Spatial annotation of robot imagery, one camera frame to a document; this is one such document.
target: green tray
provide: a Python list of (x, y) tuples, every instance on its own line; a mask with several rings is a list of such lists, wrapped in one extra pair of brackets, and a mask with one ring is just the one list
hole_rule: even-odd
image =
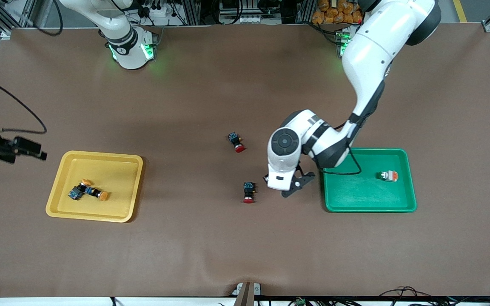
[[(360, 174), (342, 176), (323, 173), (325, 205), (335, 213), (412, 213), (417, 209), (408, 155), (403, 149), (352, 148), (362, 167)], [(332, 172), (356, 172), (350, 155)], [(398, 172), (396, 182), (377, 178), (382, 171)]]

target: green led light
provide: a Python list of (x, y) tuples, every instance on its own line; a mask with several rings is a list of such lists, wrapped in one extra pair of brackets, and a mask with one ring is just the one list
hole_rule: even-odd
[(153, 57), (152, 46), (141, 44), (141, 49), (143, 50), (143, 53), (148, 60)]
[(343, 37), (343, 38), (349, 38), (350, 37), (350, 34), (349, 33), (338, 32), (338, 33), (336, 33), (336, 36)]
[(113, 59), (118, 62), (117, 56), (114, 54), (114, 50), (113, 50), (113, 47), (111, 47), (111, 45), (109, 45), (109, 50), (111, 50), (111, 54), (113, 54)]
[(346, 42), (346, 43), (344, 43), (344, 44), (342, 45), (342, 47), (340, 48), (340, 55), (341, 55), (341, 56), (342, 56), (342, 55), (344, 55), (345, 49), (347, 48), (348, 44), (349, 44), (349, 43), (347, 43), (347, 42)]

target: yellow floor line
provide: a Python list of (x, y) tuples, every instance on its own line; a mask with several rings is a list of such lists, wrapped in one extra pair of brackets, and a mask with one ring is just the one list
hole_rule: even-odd
[(453, 4), (455, 5), (455, 10), (457, 10), (457, 16), (459, 16), (459, 21), (461, 23), (467, 23), (466, 15), (464, 14), (464, 10), (462, 9), (461, 0), (453, 0)]

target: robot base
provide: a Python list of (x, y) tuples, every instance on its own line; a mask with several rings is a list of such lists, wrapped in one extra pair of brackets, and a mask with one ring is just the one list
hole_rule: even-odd
[(119, 50), (113, 50), (113, 58), (126, 69), (138, 69), (143, 67), (148, 61), (156, 58), (156, 48), (158, 45), (158, 35), (151, 33), (141, 27), (134, 26), (137, 32), (137, 42), (131, 47), (128, 54), (119, 54)]

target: plastic tray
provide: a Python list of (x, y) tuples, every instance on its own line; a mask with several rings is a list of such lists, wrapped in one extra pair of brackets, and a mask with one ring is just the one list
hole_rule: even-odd
[[(335, 213), (410, 213), (416, 210), (408, 156), (403, 149), (352, 148), (362, 172), (354, 176), (323, 174), (325, 205)], [(351, 156), (332, 172), (356, 172)], [(398, 180), (378, 179), (379, 172), (396, 170)]]
[[(142, 172), (138, 155), (69, 151), (62, 157), (46, 204), (51, 217), (126, 222), (134, 213)], [(80, 179), (109, 192), (105, 201), (83, 195), (73, 200), (68, 193)]]

